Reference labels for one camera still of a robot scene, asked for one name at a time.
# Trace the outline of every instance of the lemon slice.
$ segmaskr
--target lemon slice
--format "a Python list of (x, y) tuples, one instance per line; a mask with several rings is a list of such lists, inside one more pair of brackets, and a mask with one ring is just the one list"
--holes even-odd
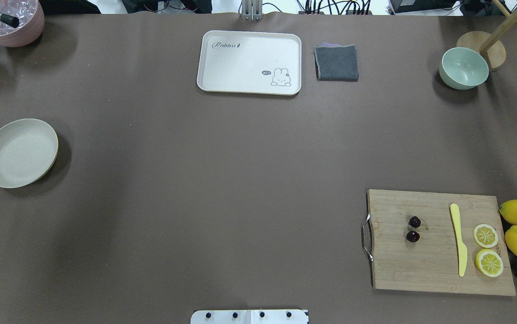
[(493, 250), (484, 248), (475, 257), (476, 266), (479, 270), (489, 277), (498, 277), (503, 273), (503, 260)]
[(475, 242), (483, 248), (492, 248), (499, 243), (497, 231), (487, 224), (479, 224), (473, 229)]

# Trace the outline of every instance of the yellow knife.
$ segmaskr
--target yellow knife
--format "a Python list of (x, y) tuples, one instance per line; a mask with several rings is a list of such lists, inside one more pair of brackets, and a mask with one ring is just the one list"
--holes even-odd
[(463, 243), (463, 235), (461, 234), (461, 213), (458, 211), (458, 205), (456, 203), (450, 205), (450, 217), (453, 219), (454, 236), (457, 238), (458, 275), (463, 277), (467, 268), (467, 246)]

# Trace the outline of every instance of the white plate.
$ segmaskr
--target white plate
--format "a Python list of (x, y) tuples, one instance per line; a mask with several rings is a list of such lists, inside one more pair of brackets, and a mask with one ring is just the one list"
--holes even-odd
[(54, 129), (38, 119), (19, 119), (0, 129), (0, 187), (29, 185), (46, 174), (59, 152)]
[(294, 95), (300, 90), (301, 47), (293, 34), (208, 31), (196, 84), (205, 91)]

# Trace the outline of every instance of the round wooden base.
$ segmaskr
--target round wooden base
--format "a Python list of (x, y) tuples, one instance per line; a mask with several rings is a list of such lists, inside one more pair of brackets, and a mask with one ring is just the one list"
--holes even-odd
[(481, 45), (483, 45), (490, 35), (491, 34), (485, 33), (484, 31), (469, 31), (458, 39), (457, 47), (467, 47), (467, 49), (472, 49), (481, 54), (487, 60), (487, 63), (489, 63), (489, 70), (496, 71), (505, 64), (507, 51), (503, 43), (498, 40), (497, 43), (494, 43), (489, 51), (487, 51), (486, 57), (485, 53), (480, 53), (479, 49)]

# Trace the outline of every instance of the wooden cutting board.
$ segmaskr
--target wooden cutting board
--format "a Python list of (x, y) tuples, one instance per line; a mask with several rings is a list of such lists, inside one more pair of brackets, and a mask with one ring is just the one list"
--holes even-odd
[[(374, 259), (372, 285), (376, 289), (516, 295), (496, 197), (370, 189), (367, 201)], [(458, 276), (451, 203), (460, 208), (463, 242), (468, 249), (464, 277)], [(422, 221), (417, 230), (421, 238), (415, 243), (405, 239), (412, 229), (408, 226), (412, 216)], [(487, 277), (475, 265), (481, 247), (473, 238), (473, 228), (482, 223), (499, 235), (493, 250), (501, 256), (505, 269), (496, 278)]]

